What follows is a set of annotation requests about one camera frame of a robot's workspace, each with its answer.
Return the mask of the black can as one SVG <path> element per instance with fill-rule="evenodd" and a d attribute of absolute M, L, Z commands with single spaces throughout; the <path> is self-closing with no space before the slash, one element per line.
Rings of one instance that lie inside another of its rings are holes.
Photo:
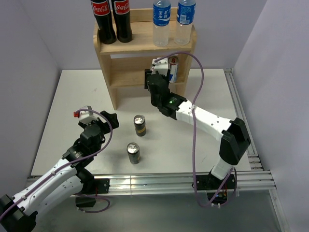
<path fill-rule="evenodd" d="M 137 143 L 131 142 L 127 145 L 126 148 L 129 160 L 131 164 L 138 164 L 140 163 L 140 147 Z"/>
<path fill-rule="evenodd" d="M 134 126 L 135 132 L 139 137 L 142 137 L 146 134 L 146 120 L 145 116 L 143 115 L 136 115 L 134 116 Z"/>

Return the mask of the silver blue can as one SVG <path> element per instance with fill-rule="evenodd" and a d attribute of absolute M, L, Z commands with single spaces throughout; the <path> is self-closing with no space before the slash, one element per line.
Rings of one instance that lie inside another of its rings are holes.
<path fill-rule="evenodd" d="M 170 56 L 168 58 L 168 62 L 169 62 L 169 82 L 176 83 L 179 58 L 175 55 Z"/>
<path fill-rule="evenodd" d="M 156 71 L 158 71 L 160 68 L 160 61 L 156 61 L 156 59 L 154 58 L 152 60 L 152 64 L 151 64 L 151 67 L 150 67 L 150 70 L 155 73 Z"/>

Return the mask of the water bottle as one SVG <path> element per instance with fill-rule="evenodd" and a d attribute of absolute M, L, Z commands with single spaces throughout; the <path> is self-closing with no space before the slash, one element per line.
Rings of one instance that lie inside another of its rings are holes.
<path fill-rule="evenodd" d="M 178 1 L 176 14 L 176 34 L 174 37 L 175 43 L 186 45 L 190 42 L 191 29 L 196 11 L 195 0 L 180 0 Z"/>
<path fill-rule="evenodd" d="M 169 42 L 169 22 L 171 3 L 169 0 L 155 0 L 153 2 L 153 43 L 164 47 Z"/>

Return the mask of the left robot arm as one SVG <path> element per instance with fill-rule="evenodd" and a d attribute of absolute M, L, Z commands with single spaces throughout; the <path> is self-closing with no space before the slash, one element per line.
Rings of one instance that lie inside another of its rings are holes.
<path fill-rule="evenodd" d="M 84 167 L 93 161 L 109 142 L 105 134 L 112 135 L 113 129 L 119 127 L 117 114 L 106 111 L 98 113 L 90 108 L 82 108 L 74 113 L 79 119 L 79 126 L 84 130 L 58 163 L 32 186 L 9 197 L 0 199 L 0 223 L 8 232 L 31 231 L 35 225 L 35 217 L 26 214 L 31 206 L 45 199 L 57 187 L 70 177 L 74 177 Z"/>

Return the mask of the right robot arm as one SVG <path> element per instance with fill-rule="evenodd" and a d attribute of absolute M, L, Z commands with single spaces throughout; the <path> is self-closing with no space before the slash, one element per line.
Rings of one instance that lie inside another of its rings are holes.
<path fill-rule="evenodd" d="M 201 109 L 169 89 L 168 78 L 158 72 L 145 72 L 145 88 L 151 95 L 151 104 L 160 113 L 174 120 L 186 122 L 206 132 L 220 142 L 219 161 L 211 175 L 223 180 L 230 169 L 238 165 L 251 145 L 251 139 L 244 121 L 219 117 Z"/>

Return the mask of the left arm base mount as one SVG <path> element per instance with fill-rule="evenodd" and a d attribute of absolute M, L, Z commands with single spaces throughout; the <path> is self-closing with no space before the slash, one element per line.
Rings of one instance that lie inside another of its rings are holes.
<path fill-rule="evenodd" d="M 109 187 L 110 180 L 108 178 L 93 179 L 84 184 L 82 190 L 74 194 L 77 210 L 82 211 L 83 213 L 95 214 L 109 209 L 111 202 L 103 196 L 103 194 L 108 193 Z M 105 201 L 106 206 L 100 210 L 89 210 L 95 206 L 98 200 Z"/>

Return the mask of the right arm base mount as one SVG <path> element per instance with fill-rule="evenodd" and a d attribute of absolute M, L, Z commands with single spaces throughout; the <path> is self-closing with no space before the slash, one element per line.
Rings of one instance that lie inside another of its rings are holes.
<path fill-rule="evenodd" d="M 210 206 L 217 206 L 220 208 L 222 205 L 227 204 L 228 200 L 235 196 L 238 179 L 235 174 L 228 174 L 223 180 L 219 180 L 211 174 L 199 174 L 196 176 L 192 184 L 196 193 L 205 191 L 207 202 L 204 204 Z"/>

